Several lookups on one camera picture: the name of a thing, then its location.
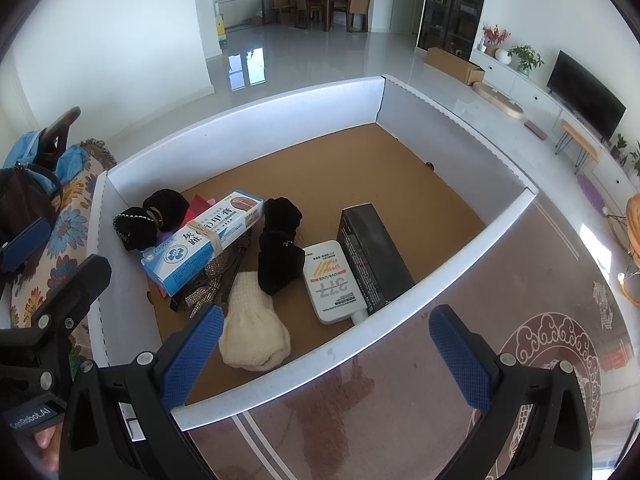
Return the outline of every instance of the white tv cabinet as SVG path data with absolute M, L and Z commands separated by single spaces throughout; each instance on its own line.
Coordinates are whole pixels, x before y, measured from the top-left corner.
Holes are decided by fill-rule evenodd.
M 511 66 L 503 65 L 479 50 L 471 53 L 470 60 L 484 69 L 485 83 L 494 86 L 522 106 L 527 119 L 539 126 L 554 142 L 558 142 L 562 136 L 561 120 L 564 119 L 571 124 L 598 152 L 597 163 L 590 160 L 582 172 L 598 188 L 607 205 L 614 206 L 612 212 L 626 211 L 626 202 L 637 191 L 626 176 L 625 170 L 610 155 L 608 147 L 600 142 L 597 134 L 549 95 L 548 88 L 537 86 Z M 563 153 L 575 161 L 578 150 L 579 147 L 572 142 Z

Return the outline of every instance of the black tv screen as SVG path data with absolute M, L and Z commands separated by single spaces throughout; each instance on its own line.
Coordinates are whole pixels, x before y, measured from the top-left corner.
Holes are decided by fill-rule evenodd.
M 609 89 L 562 50 L 546 84 L 569 108 L 609 140 L 626 107 Z

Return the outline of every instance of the black box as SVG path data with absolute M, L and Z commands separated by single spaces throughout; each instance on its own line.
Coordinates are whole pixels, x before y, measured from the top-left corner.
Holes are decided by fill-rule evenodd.
M 369 315 L 415 285 L 372 204 L 343 209 L 336 239 L 367 302 Z

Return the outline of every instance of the purple rug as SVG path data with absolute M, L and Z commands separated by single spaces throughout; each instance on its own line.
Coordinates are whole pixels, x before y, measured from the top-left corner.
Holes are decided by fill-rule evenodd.
M 585 197 L 587 197 L 587 200 L 589 200 L 593 208 L 602 216 L 604 216 L 602 208 L 606 206 L 606 204 L 604 203 L 604 199 L 602 198 L 600 192 L 593 185 L 593 182 L 591 182 L 591 180 L 586 178 L 583 174 L 579 174 L 578 185 L 580 186 L 580 189 L 584 193 Z

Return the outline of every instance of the blue and white medicine box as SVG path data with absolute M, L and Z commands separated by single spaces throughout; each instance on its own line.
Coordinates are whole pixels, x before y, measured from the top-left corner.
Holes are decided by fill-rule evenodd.
M 195 219 L 219 244 L 186 225 L 158 247 L 143 251 L 145 272 L 173 296 L 262 217 L 263 205 L 260 198 L 234 191 Z

